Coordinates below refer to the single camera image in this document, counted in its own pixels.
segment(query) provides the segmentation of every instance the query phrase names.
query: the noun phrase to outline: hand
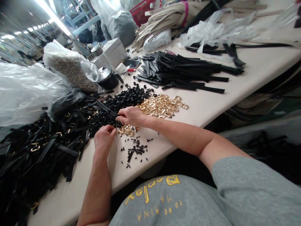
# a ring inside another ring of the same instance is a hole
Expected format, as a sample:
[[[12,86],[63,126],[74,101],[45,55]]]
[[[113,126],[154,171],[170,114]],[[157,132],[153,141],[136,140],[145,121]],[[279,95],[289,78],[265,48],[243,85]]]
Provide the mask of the hand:
[[[116,120],[121,121],[123,124],[128,124],[131,126],[143,126],[147,115],[137,107],[127,107],[120,109],[118,112],[120,116]]]
[[[103,157],[107,160],[116,134],[117,130],[113,126],[106,125],[101,127],[94,136],[94,156]]]

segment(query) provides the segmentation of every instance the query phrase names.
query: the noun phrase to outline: person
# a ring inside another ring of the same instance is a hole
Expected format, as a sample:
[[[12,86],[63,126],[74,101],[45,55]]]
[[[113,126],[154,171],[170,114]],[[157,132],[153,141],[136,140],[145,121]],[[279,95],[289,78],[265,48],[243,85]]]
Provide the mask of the person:
[[[116,120],[155,130],[196,155],[217,189],[183,175],[154,178],[133,191],[110,221],[107,157],[117,131],[103,126],[95,135],[92,171],[77,226],[301,225],[301,188],[227,139],[193,125],[144,115],[137,107],[121,109],[119,115]]]

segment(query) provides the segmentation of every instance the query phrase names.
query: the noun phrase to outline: gray t-shirt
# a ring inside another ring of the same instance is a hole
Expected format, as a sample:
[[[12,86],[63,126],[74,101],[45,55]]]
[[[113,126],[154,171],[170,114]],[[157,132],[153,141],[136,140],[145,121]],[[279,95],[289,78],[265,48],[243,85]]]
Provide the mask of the gray t-shirt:
[[[267,165],[228,157],[212,174],[218,189],[183,175],[149,180],[110,225],[301,226],[301,189]]]

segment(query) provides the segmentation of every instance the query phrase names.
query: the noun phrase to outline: smartphone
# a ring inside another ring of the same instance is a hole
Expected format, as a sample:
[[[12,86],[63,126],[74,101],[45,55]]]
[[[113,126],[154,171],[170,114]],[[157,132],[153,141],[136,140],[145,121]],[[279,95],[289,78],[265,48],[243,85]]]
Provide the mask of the smartphone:
[[[130,68],[137,68],[138,65],[140,64],[140,61],[138,60],[130,60],[130,59],[125,59],[123,64],[127,67],[129,66]]]

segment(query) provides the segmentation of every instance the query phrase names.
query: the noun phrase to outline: bag of beige beads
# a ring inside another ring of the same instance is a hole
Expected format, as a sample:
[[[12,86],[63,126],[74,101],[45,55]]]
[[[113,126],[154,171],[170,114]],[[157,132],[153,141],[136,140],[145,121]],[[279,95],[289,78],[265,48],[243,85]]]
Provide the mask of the bag of beige beads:
[[[44,47],[44,64],[59,71],[70,83],[84,92],[96,92],[97,84],[91,82],[82,70],[81,61],[88,61],[78,52],[64,48],[56,40]]]

